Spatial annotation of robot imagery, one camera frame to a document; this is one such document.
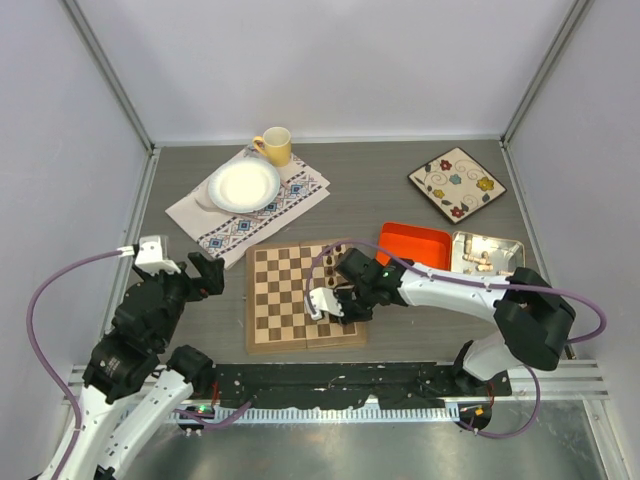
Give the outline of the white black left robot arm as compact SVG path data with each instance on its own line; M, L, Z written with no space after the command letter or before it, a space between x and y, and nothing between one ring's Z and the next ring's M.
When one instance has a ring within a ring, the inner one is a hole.
M156 273L133 265L140 280L129 287L114 312L112 328L96 344L83 373L78 396L53 369L35 338L33 314L43 293L38 288L27 309L27 333L45 371L64 392L73 418L42 479L116 479L163 420L188 397L205 397L213 385L213 361L188 345L178 347L145 400L123 419L130 398L143 387L160 363L177 324L190 302L224 290L222 259L192 252L190 277L183 262L168 263Z

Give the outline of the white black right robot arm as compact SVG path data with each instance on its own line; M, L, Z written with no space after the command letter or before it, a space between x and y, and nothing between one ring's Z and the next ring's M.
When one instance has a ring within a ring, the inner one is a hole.
M334 291L346 323L370 321L376 306L388 305L435 307L493 323L496 333L466 342L454 361L451 380L465 395L513 367L555 370L576 316L566 300L548 293L539 274L524 267L483 283L410 260L381 264L350 248L336 271L347 282Z

